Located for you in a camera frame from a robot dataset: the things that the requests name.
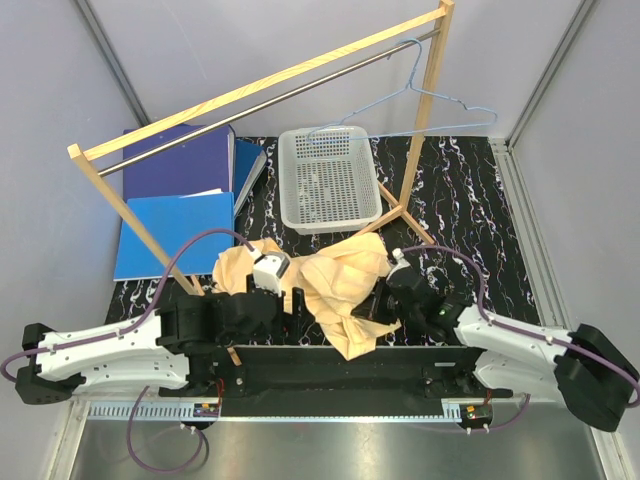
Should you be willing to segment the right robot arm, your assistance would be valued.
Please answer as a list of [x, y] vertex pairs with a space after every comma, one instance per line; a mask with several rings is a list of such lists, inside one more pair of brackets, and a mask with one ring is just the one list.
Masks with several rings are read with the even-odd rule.
[[352, 313], [380, 325], [399, 321], [411, 334], [470, 349], [449, 383], [463, 395], [484, 389], [532, 394], [605, 432], [617, 430], [639, 378], [596, 327], [568, 331], [489, 314], [439, 295], [410, 267], [380, 278]]

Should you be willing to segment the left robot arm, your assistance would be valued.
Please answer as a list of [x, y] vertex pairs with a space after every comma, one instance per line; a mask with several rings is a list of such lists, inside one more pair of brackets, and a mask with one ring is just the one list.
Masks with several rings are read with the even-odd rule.
[[165, 396], [203, 396], [215, 386], [214, 362], [248, 342], [296, 342], [311, 319], [304, 292], [286, 297], [247, 293], [184, 296], [139, 317], [86, 330], [25, 327], [28, 360], [14, 388], [27, 405], [63, 402], [87, 393], [121, 393], [156, 386]]

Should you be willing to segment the beige t shirt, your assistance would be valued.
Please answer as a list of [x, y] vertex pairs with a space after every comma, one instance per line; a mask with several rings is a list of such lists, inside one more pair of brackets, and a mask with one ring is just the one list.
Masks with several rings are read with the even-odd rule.
[[382, 325], [351, 315], [390, 270], [383, 241], [369, 232], [311, 255], [292, 257], [282, 287], [290, 293], [293, 287], [304, 290], [306, 307], [315, 324], [346, 360], [353, 360], [373, 351], [379, 338], [401, 326], [399, 321]]

